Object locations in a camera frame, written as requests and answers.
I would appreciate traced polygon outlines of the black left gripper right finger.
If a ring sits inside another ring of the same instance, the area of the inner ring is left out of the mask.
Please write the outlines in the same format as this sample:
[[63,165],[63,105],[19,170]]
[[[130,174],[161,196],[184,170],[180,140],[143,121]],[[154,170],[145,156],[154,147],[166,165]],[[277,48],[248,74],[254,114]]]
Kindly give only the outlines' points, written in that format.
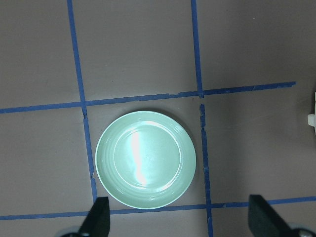
[[289,225],[261,195],[250,195],[248,226],[254,237],[284,237]]

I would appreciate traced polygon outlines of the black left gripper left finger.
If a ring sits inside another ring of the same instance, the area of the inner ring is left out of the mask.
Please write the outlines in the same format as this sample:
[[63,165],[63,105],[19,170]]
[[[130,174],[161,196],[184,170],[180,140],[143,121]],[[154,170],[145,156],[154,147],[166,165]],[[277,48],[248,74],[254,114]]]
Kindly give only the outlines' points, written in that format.
[[110,232],[108,197],[98,197],[81,225],[80,237],[107,237]]

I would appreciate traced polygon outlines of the green plate near left arm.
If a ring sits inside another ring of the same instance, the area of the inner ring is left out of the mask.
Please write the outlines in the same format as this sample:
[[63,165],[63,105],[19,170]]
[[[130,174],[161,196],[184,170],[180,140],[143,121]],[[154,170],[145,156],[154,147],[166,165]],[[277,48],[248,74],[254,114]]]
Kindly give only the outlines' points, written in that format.
[[196,171],[196,152],[186,130],[153,111],[113,121],[96,146],[95,167],[104,189],[137,209],[165,207],[180,198]]

